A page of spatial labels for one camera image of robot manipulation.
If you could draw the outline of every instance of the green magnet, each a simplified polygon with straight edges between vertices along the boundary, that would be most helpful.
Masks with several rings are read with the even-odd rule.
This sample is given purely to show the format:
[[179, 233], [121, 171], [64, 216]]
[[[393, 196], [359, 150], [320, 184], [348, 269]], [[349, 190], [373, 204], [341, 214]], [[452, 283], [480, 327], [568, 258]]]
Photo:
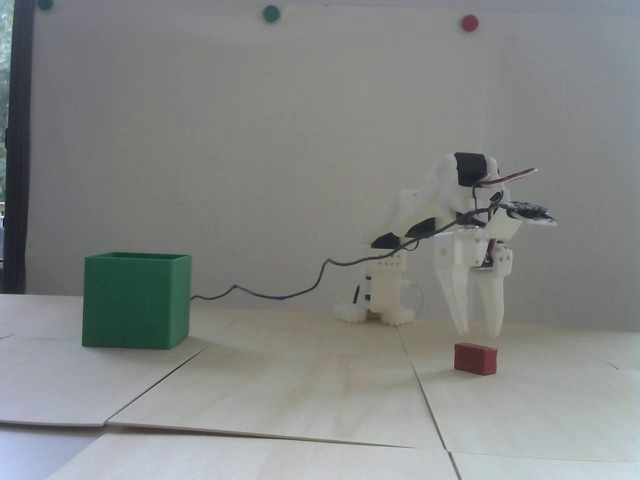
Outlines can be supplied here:
[[41, 10], [51, 10], [53, 0], [38, 0], [38, 8]]
[[262, 11], [262, 17], [266, 22], [274, 23], [280, 18], [280, 9], [275, 5], [266, 6]]

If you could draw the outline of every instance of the black cable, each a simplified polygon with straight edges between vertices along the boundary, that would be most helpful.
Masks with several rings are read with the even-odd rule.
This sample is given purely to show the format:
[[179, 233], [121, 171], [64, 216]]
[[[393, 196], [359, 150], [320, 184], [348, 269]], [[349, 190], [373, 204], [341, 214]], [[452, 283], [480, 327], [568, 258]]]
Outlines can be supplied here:
[[456, 220], [446, 224], [444, 227], [442, 228], [438, 228], [437, 230], [434, 230], [432, 232], [428, 232], [424, 235], [421, 235], [419, 237], [416, 238], [412, 238], [411, 240], [408, 240], [406, 242], [404, 242], [403, 244], [400, 244], [399, 246], [397, 246], [396, 248], [394, 248], [393, 250], [391, 250], [391, 252], [385, 253], [384, 255], [377, 255], [377, 256], [373, 256], [373, 257], [363, 257], [361, 259], [358, 260], [352, 260], [351, 262], [338, 262], [336, 260], [333, 259], [326, 259], [322, 266], [320, 267], [320, 273], [318, 274], [318, 278], [316, 279], [316, 282], [311, 285], [309, 288], [301, 290], [299, 292], [295, 292], [289, 295], [283, 295], [283, 296], [274, 296], [274, 295], [265, 295], [262, 293], [257, 293], [254, 292], [252, 290], [249, 290], [248, 288], [242, 287], [240, 285], [231, 285], [229, 287], [229, 289], [224, 292], [221, 293], [220, 295], [215, 295], [213, 297], [205, 297], [202, 295], [194, 295], [191, 297], [191, 300], [194, 300], [196, 298], [200, 298], [201, 300], [217, 300], [219, 298], [222, 298], [226, 295], [229, 295], [233, 290], [242, 290], [245, 293], [248, 293], [249, 295], [253, 295], [255, 297], [258, 298], [266, 298], [268, 300], [288, 300], [289, 298], [294, 298], [300, 295], [304, 295], [305, 293], [309, 293], [310, 291], [314, 290], [319, 284], [320, 281], [322, 280], [322, 277], [324, 275], [324, 269], [327, 266], [327, 264], [332, 264], [332, 265], [336, 265], [338, 267], [350, 267], [352, 265], [357, 265], [363, 262], [369, 262], [370, 260], [383, 260], [383, 259], [387, 259], [389, 257], [392, 257], [393, 255], [395, 255], [396, 253], [400, 252], [400, 250], [402, 250], [403, 248], [406, 248], [407, 246], [419, 242], [420, 240], [423, 239], [427, 239], [430, 237], [433, 237], [434, 235], [437, 235], [439, 233], [444, 232], [445, 230], [448, 230], [449, 228], [453, 227], [454, 225], [460, 224], [460, 225], [464, 225], [468, 220], [470, 220], [474, 215], [477, 215], [479, 213], [486, 213], [489, 210], [493, 209], [495, 206], [497, 205], [496, 202], [492, 203], [491, 205], [489, 205], [489, 207], [484, 208], [484, 209], [475, 209], [475, 210], [471, 210], [467, 213], [462, 214], [461, 216], [459, 216]]
[[406, 251], [408, 251], [408, 252], [412, 252], [412, 251], [414, 251], [416, 248], [418, 248], [418, 245], [420, 245], [420, 241], [419, 241], [419, 240], [415, 243], [415, 246], [414, 246], [411, 250], [409, 250], [408, 248], [405, 248], [405, 250], [406, 250]]

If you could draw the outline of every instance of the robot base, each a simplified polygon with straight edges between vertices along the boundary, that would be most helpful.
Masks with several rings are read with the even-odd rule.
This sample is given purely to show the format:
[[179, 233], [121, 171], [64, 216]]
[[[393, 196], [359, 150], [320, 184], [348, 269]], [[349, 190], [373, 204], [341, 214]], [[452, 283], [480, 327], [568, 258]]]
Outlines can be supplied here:
[[[361, 323], [367, 320], [367, 316], [373, 314], [367, 307], [349, 303], [338, 305], [333, 311], [333, 316], [338, 320], [347, 323]], [[380, 312], [380, 321], [387, 325], [403, 325], [415, 320], [413, 310], [410, 308], [397, 306], [384, 312]]]

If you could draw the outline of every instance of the plywood board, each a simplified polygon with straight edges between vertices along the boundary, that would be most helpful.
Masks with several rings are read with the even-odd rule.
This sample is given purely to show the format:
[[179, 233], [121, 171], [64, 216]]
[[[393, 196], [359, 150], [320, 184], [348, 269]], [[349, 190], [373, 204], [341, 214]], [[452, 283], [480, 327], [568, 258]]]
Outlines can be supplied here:
[[82, 297], [0, 295], [0, 337], [79, 339]]
[[209, 347], [110, 423], [442, 448], [403, 356]]
[[[80, 339], [83, 298], [45, 295], [0, 295], [0, 337]], [[235, 310], [192, 306], [190, 334], [216, 340], [237, 319]]]
[[0, 342], [0, 422], [99, 426], [202, 350], [84, 348], [76, 340]]
[[479, 376], [413, 362], [450, 451], [640, 460], [638, 372], [503, 365]]
[[640, 370], [640, 333], [558, 330], [558, 334], [616, 368]]
[[602, 356], [576, 344], [564, 331], [542, 324], [506, 323], [496, 339], [486, 334], [481, 322], [471, 322], [464, 337], [446, 323], [423, 319], [398, 330], [410, 357], [429, 360], [438, 369], [453, 365], [453, 346], [460, 342], [497, 348], [498, 370], [503, 365], [610, 367]]
[[375, 356], [404, 353], [397, 329], [379, 321], [351, 324], [328, 314], [212, 308], [209, 310], [211, 321], [232, 319], [228, 328], [215, 330], [212, 337], [200, 326], [202, 320], [193, 320], [193, 311], [192, 335], [232, 348]]
[[49, 480], [456, 480], [444, 450], [209, 435], [106, 434]]
[[461, 480], [638, 480], [636, 461], [542, 460], [454, 453]]
[[41, 480], [100, 437], [98, 428], [0, 425], [0, 477]]

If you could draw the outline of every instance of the wire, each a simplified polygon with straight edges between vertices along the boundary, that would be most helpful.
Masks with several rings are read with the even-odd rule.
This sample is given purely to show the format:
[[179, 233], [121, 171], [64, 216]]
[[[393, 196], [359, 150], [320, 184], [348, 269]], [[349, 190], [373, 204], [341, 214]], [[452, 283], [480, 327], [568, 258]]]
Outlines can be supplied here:
[[491, 175], [490, 173], [487, 173], [484, 177], [482, 177], [479, 180], [476, 180], [473, 184], [473, 186], [471, 187], [471, 196], [474, 199], [474, 208], [478, 208], [478, 199], [476, 197], [476, 187], [478, 185], [480, 185], [480, 183], [482, 183], [483, 180], [486, 180], [487, 178], [489, 178], [489, 175]]
[[419, 241], [419, 240], [415, 243], [415, 246], [414, 246], [412, 249], [405, 248], [405, 250], [406, 250], [406, 251], [408, 251], [408, 252], [412, 252], [412, 251], [414, 251], [416, 248], [418, 248], [418, 245], [420, 245], [420, 241]]
[[358, 260], [352, 260], [351, 262], [338, 262], [336, 260], [333, 259], [326, 259], [323, 263], [322, 266], [320, 267], [320, 273], [318, 274], [318, 277], [315, 281], [315, 283], [313, 285], [311, 285], [309, 288], [301, 290], [299, 292], [295, 292], [295, 293], [291, 293], [289, 295], [283, 295], [283, 296], [275, 296], [275, 295], [265, 295], [262, 293], [257, 293], [254, 292], [252, 290], [249, 290], [246, 287], [243, 287], [241, 285], [231, 285], [228, 290], [224, 293], [221, 293], [220, 295], [214, 295], [211, 297], [205, 297], [202, 295], [194, 295], [191, 297], [191, 300], [194, 300], [196, 298], [200, 298], [201, 300], [217, 300], [218, 298], [222, 298], [224, 296], [229, 295], [233, 290], [242, 290], [245, 293], [248, 293], [249, 295], [253, 295], [255, 297], [258, 298], [266, 298], [268, 300], [288, 300], [289, 298], [294, 298], [300, 295], [304, 295], [305, 293], [309, 293], [310, 291], [314, 290], [319, 284], [320, 281], [322, 280], [322, 277], [324, 275], [324, 269], [327, 266], [327, 264], [331, 264], [331, 265], [336, 265], [338, 267], [350, 267], [352, 265], [357, 265], [363, 262], [369, 262], [370, 260], [383, 260], [383, 259], [387, 259], [389, 257], [392, 257], [393, 255], [395, 255], [396, 253], [400, 252], [400, 250], [402, 250], [403, 248], [406, 248], [407, 246], [412, 245], [413, 243], [417, 243], [422, 239], [427, 239], [427, 238], [431, 238], [434, 235], [437, 235], [439, 233], [444, 232], [445, 230], [448, 230], [449, 228], [453, 227], [454, 225], [460, 224], [463, 225], [465, 224], [470, 218], [473, 218], [474, 215], [477, 215], [479, 213], [486, 213], [489, 210], [493, 209], [494, 207], [497, 206], [497, 202], [492, 203], [491, 205], [489, 205], [487, 208], [483, 208], [483, 209], [475, 209], [475, 210], [470, 210], [467, 213], [462, 214], [461, 216], [459, 216], [457, 219], [455, 219], [454, 221], [446, 224], [444, 227], [438, 228], [437, 230], [434, 230], [432, 232], [428, 232], [424, 235], [418, 236], [416, 238], [412, 238], [411, 240], [408, 240], [406, 242], [404, 242], [403, 244], [400, 244], [399, 246], [397, 246], [396, 248], [394, 248], [393, 250], [391, 250], [388, 253], [385, 253], [384, 255], [375, 255], [372, 257], [363, 257], [361, 259]]
[[518, 173], [512, 173], [511, 175], [507, 175], [506, 177], [503, 177], [501, 179], [489, 180], [486, 182], [484, 180], [480, 180], [480, 182], [478, 182], [478, 186], [486, 187], [489, 185], [496, 185], [498, 183], [512, 182], [513, 180], [521, 179], [522, 177], [526, 177], [527, 175], [530, 175], [537, 171], [538, 169], [534, 167], [534, 168], [529, 168], [527, 170], [522, 170], [521, 172], [518, 172]]

